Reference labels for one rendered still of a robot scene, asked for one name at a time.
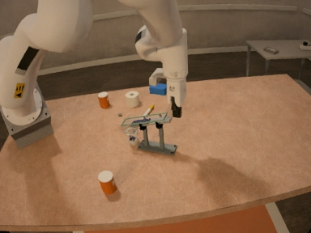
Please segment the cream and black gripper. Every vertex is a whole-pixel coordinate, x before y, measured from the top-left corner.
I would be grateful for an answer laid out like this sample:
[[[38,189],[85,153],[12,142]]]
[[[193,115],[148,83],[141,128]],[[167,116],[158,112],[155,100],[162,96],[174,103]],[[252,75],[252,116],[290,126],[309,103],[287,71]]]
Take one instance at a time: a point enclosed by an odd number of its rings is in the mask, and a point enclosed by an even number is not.
[[[168,105],[171,104],[173,117],[176,118],[181,118],[182,116],[180,107],[183,105],[187,95],[186,76],[183,78],[167,78],[167,101]]]

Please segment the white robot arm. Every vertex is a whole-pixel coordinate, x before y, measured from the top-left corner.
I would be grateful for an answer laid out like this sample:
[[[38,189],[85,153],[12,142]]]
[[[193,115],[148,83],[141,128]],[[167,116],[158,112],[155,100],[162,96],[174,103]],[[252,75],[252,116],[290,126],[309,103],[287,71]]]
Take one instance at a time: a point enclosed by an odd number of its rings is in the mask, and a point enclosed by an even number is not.
[[[134,8],[144,23],[135,41],[139,56],[163,63],[149,84],[157,86],[161,78],[185,77],[187,31],[182,29],[177,1],[116,1]],[[38,0],[37,13],[26,16],[13,36],[0,40],[0,105],[9,122],[28,125],[40,115],[42,100],[35,85],[43,58],[48,50],[66,53],[77,49],[91,29],[92,0]]]

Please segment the blue rectangular block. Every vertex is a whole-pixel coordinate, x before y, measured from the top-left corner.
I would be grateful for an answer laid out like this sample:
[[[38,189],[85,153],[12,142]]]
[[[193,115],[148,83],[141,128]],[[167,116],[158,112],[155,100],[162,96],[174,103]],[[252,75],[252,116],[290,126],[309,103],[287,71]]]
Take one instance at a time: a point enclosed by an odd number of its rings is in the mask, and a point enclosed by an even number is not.
[[[157,86],[149,87],[150,94],[165,95],[167,93],[167,84],[158,83]]]

